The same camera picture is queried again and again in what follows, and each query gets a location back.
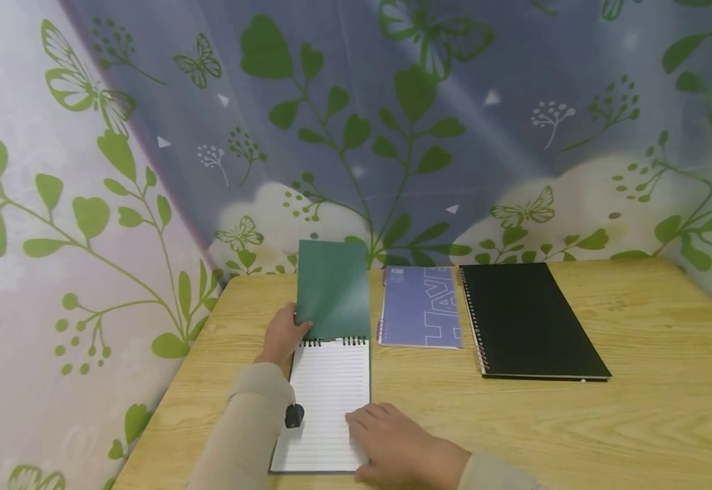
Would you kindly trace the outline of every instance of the table surface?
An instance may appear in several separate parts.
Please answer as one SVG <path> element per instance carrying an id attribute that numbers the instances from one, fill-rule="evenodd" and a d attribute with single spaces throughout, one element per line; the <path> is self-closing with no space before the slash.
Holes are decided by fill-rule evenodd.
<path id="1" fill-rule="evenodd" d="M 712 299 L 664 259 L 551 263 L 611 381 L 483 380 L 462 350 L 372 349 L 372 398 L 555 490 L 712 489 Z M 370 272 L 373 338 L 381 270 Z M 296 277 L 236 278 L 151 418 L 114 490 L 182 490 L 226 392 L 259 352 Z M 464 304 L 461 288 L 459 304 Z M 270 476 L 272 489 L 364 488 L 349 475 Z"/>

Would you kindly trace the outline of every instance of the black object on wrist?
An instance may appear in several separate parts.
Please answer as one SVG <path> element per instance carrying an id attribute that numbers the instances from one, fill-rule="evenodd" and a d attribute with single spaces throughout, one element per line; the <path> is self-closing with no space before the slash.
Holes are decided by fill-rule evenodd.
<path id="1" fill-rule="evenodd" d="M 296 427 L 301 427 L 302 420 L 304 420 L 304 407 L 300 404 L 289 404 L 288 408 L 285 408 L 285 427 L 288 429 L 295 429 Z"/>

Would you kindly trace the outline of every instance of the lined paper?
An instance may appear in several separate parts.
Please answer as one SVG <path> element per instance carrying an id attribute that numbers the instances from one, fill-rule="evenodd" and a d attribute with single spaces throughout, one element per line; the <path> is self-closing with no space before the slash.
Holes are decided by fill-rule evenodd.
<path id="1" fill-rule="evenodd" d="M 370 403 L 370 343 L 342 340 L 296 349 L 291 368 L 301 427 L 284 428 L 272 458 L 273 472 L 354 472 L 367 459 L 351 442 L 345 414 Z"/>

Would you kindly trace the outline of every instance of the black notebook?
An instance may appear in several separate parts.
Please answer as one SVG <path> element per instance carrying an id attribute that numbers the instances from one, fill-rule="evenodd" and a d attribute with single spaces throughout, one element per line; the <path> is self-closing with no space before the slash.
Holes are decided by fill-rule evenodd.
<path id="1" fill-rule="evenodd" d="M 606 381 L 546 263 L 460 266 L 481 376 Z"/>

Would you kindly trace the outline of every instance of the sleeve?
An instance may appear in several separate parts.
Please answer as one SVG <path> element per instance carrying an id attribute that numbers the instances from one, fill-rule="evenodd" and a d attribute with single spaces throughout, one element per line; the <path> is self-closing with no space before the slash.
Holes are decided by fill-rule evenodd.
<path id="1" fill-rule="evenodd" d="M 279 366 L 262 362 L 242 372 L 206 442 L 187 490 L 266 489 L 272 451 L 294 403 Z"/>
<path id="2" fill-rule="evenodd" d="M 457 490 L 550 490 L 532 476 L 486 454 L 470 456 Z"/>

